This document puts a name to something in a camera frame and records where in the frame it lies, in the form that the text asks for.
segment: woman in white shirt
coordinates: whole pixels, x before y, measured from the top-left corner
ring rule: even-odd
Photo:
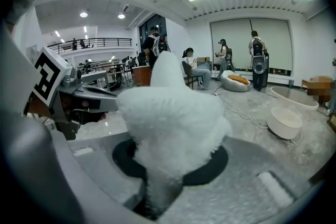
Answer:
[[[211,79],[211,73],[209,70],[206,69],[198,69],[197,68],[197,61],[198,57],[196,59],[193,58],[194,56],[194,50],[193,48],[187,48],[183,52],[183,60],[191,66],[191,75],[193,76],[202,76],[203,77],[203,83],[201,83],[201,88],[203,90],[208,90],[209,89],[209,83]]]
[[[222,48],[220,50],[220,52],[216,53],[216,57],[220,57],[220,70],[219,70],[219,74],[218,77],[216,78],[217,81],[220,80],[221,75],[223,74],[224,71],[227,70],[227,61],[226,61],[226,53],[228,51],[228,47],[226,45],[226,40],[222,39],[219,44],[222,45]]]

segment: standing person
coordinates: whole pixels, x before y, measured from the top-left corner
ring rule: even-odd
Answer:
[[[73,42],[72,42],[72,50],[77,50],[77,41],[75,38],[73,39]]]
[[[251,56],[263,56],[264,53],[267,52],[267,48],[265,46],[265,43],[261,40],[261,38],[258,36],[257,31],[252,31],[252,40],[250,41],[250,44],[248,45],[249,52]],[[264,74],[257,74],[255,73],[253,69],[253,88],[255,90],[258,90],[259,92],[262,91],[264,82]]]
[[[197,61],[198,57],[196,59],[193,59],[194,56],[194,50],[193,48],[187,48],[183,52],[183,60],[191,66],[191,75],[193,76],[202,76],[203,77],[203,83],[201,83],[201,88],[203,90],[208,90],[209,89],[209,83],[211,79],[211,73],[209,70],[206,69],[198,69],[197,68]]]
[[[159,29],[155,26],[151,27],[151,35],[146,38],[143,47],[146,50],[146,61],[149,62],[151,69],[153,70],[154,64],[158,58],[158,55],[154,53],[153,48],[156,39],[159,38]]]
[[[82,49],[86,49],[84,40],[80,40],[79,45],[82,47]]]
[[[220,81],[220,77],[224,71],[227,70],[227,60],[226,60],[226,53],[228,52],[228,47],[226,45],[226,40],[222,39],[219,44],[221,44],[222,48],[220,52],[216,53],[216,57],[220,57],[220,70],[218,77],[216,78],[217,81]]]

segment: floor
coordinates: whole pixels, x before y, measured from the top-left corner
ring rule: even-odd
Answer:
[[[278,161],[283,163],[293,173],[298,173],[305,179],[311,178],[332,156],[336,150],[336,134],[327,125],[327,117],[323,115],[325,109],[318,111],[304,111],[290,108],[298,113],[303,121],[301,137],[296,137],[297,146],[286,144],[275,138],[268,130],[261,129],[243,119],[249,117],[260,126],[266,125],[266,118],[270,109],[276,105],[284,105],[279,98],[272,96],[269,86],[266,92],[251,90],[246,93],[226,91],[221,83],[212,80],[210,89],[202,91],[205,94],[220,94],[218,101],[226,107],[226,117],[233,127],[233,137],[250,141],[271,152]],[[109,113],[103,122],[89,123],[82,126],[77,139],[103,137],[126,132],[127,127],[119,112]]]

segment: bean bag chair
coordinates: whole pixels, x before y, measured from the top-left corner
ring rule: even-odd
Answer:
[[[248,82],[248,85],[245,85],[239,81],[235,81],[229,78],[229,76],[237,75],[231,70],[224,71],[221,76],[221,81],[223,88],[231,92],[247,92],[251,89],[251,82]]]

